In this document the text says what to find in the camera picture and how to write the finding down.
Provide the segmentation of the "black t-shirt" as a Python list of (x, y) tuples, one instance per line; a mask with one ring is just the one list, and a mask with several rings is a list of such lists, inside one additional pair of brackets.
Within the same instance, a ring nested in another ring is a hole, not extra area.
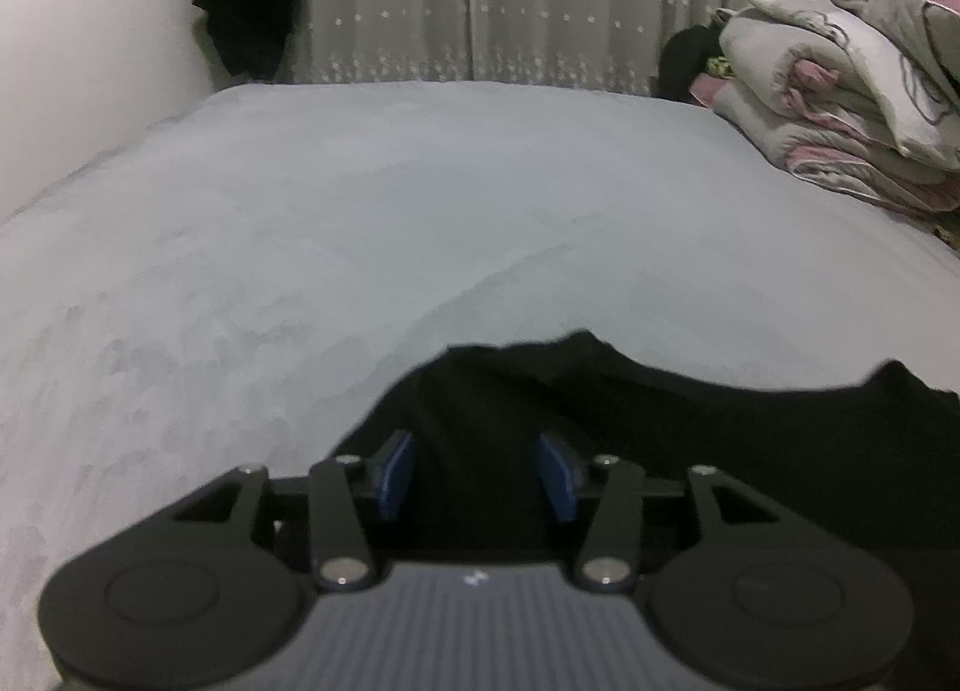
[(396, 431), (415, 455), (409, 548), (545, 553), (547, 432), (651, 475), (712, 465), (889, 563), (918, 608), (896, 686), (957, 686), (958, 398), (901, 363), (857, 386), (770, 392), (649, 368), (587, 332), (455, 347), (395, 382), (340, 450), (366, 457)]

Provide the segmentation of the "grey bed sheet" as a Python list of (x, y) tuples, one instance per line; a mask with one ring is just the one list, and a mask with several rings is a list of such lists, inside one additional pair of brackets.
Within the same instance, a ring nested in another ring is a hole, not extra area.
[(238, 464), (291, 475), (457, 343), (586, 329), (762, 389), (958, 384), (958, 259), (698, 106), (246, 85), (2, 226), (2, 683), (60, 563)]

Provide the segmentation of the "black item behind duvet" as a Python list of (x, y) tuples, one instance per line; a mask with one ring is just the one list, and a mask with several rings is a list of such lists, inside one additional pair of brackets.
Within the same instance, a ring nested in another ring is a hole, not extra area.
[(656, 97), (669, 101), (690, 100), (690, 86), (706, 72), (711, 58), (719, 58), (721, 29), (695, 25), (675, 33), (665, 43), (656, 76)]

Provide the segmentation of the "folded floral duvet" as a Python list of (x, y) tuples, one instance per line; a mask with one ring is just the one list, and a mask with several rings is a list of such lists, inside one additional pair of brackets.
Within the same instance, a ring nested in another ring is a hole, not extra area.
[(958, 210), (958, 90), (924, 43), (822, 0), (741, 0), (709, 106), (778, 170), (913, 212)]

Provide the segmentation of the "pink grey pillow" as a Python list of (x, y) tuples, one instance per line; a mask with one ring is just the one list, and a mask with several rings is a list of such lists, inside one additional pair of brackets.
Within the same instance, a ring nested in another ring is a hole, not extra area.
[(958, 103), (958, 0), (830, 0), (900, 47)]

